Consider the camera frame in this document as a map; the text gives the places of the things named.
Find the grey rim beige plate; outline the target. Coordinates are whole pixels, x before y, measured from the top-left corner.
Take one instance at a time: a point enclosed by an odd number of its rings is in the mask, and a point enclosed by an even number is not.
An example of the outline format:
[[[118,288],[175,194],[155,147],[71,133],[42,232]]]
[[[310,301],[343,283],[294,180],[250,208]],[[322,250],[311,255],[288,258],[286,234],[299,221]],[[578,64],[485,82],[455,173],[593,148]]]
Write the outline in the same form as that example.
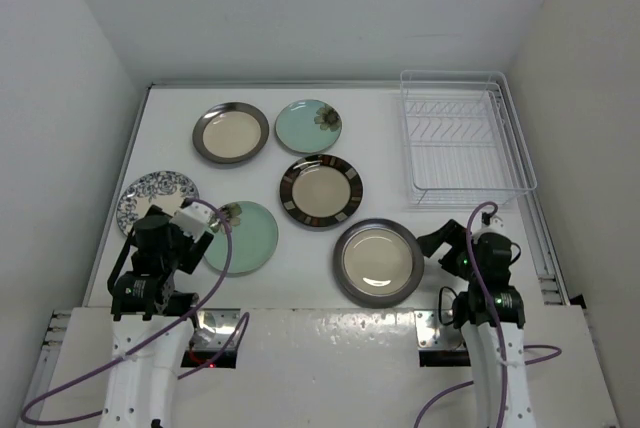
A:
[[[199,117],[192,131],[192,144],[210,162],[239,164],[255,157],[269,134],[269,122],[260,109],[244,102],[225,102]]]

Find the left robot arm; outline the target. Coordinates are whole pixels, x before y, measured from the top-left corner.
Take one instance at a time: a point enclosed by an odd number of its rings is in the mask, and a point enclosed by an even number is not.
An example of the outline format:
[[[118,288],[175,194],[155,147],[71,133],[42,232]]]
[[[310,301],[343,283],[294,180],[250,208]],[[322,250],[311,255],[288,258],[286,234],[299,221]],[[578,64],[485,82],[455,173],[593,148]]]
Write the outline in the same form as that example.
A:
[[[100,424],[168,427],[178,369],[195,332],[196,293],[175,287],[213,240],[212,211],[189,199],[174,213],[151,206],[126,237],[107,279],[112,297],[111,368]]]

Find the grey rim plate front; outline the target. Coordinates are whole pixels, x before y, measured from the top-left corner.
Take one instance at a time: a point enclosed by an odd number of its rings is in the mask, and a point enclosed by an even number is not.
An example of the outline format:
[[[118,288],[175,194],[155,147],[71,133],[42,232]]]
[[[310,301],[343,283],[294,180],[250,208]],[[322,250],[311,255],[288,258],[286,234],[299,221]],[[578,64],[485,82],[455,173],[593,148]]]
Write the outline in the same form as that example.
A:
[[[407,299],[424,275],[417,238],[389,219],[369,218],[346,229],[332,253],[332,273],[355,304],[390,308]]]

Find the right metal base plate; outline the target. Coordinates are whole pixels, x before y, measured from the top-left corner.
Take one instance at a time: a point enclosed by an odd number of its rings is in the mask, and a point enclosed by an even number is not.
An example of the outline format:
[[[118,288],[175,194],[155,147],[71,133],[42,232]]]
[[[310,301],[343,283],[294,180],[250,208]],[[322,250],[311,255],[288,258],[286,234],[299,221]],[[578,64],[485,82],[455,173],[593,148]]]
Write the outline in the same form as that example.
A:
[[[421,351],[455,351],[464,347],[459,330],[449,323],[452,312],[440,315],[437,310],[415,310],[415,333]]]

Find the blue floral white plate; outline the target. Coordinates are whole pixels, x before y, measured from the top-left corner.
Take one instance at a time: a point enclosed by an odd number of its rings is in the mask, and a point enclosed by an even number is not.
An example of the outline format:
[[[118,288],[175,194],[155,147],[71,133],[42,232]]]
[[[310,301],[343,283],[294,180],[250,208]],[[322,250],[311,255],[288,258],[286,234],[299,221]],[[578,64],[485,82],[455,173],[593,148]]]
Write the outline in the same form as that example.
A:
[[[133,224],[154,205],[173,215],[187,198],[198,198],[196,184],[186,175],[170,170],[145,174],[128,185],[116,205],[116,224],[127,236]]]

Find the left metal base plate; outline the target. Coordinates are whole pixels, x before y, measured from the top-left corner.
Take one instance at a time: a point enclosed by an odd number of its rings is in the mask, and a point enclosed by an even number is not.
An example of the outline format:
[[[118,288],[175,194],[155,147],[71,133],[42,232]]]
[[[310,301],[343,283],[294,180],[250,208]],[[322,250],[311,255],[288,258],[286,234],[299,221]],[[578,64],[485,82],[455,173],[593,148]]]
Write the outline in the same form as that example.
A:
[[[239,323],[239,309],[203,309],[197,313],[194,351],[218,351],[231,337]]]

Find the metal base plate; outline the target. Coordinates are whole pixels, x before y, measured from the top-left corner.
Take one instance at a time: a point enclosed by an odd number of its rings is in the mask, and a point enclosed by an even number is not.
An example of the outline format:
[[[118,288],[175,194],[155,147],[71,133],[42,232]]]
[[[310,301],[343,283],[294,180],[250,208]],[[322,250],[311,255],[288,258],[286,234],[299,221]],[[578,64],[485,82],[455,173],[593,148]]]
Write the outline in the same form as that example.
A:
[[[239,309],[203,309],[197,313],[194,351],[218,351],[231,337],[239,323]]]
[[[455,351],[464,347],[459,330],[449,323],[452,312],[440,315],[437,310],[415,310],[415,333],[421,351]]]

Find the teal flower plate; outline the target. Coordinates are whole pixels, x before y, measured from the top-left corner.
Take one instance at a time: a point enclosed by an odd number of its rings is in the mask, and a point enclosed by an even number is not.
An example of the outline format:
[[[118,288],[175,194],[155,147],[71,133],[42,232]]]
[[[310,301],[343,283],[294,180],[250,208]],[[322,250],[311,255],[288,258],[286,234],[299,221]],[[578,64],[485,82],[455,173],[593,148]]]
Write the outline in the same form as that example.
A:
[[[229,225],[232,257],[228,274],[241,276],[261,268],[275,253],[279,229],[274,216],[263,205],[252,201],[237,201],[223,205],[220,212]],[[204,260],[221,273],[226,263],[228,243],[224,225],[213,217],[210,231],[214,239]]]
[[[278,115],[275,131],[289,150],[302,154],[323,152],[340,137],[342,118],[330,104],[315,99],[297,100]]]

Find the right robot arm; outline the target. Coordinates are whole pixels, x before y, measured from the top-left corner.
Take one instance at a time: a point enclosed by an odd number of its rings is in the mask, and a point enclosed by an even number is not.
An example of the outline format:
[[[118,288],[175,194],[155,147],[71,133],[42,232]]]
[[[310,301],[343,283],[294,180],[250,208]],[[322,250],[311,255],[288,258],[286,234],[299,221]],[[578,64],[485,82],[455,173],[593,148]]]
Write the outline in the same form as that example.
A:
[[[535,427],[524,360],[524,302],[511,285],[518,257],[501,219],[485,216],[472,235],[455,220],[418,238],[422,253],[440,258],[444,271],[468,282],[453,301],[450,323],[467,348],[478,427]]]

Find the brown patterned rim plate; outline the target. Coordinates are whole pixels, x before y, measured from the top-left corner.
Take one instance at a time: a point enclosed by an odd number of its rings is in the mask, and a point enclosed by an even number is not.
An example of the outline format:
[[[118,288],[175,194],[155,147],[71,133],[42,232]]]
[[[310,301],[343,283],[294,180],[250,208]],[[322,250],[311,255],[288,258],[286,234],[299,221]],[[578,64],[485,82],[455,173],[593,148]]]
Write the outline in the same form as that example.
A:
[[[282,175],[279,199],[286,214],[312,229],[343,223],[360,207],[364,185],[346,160],[330,154],[301,158]]]

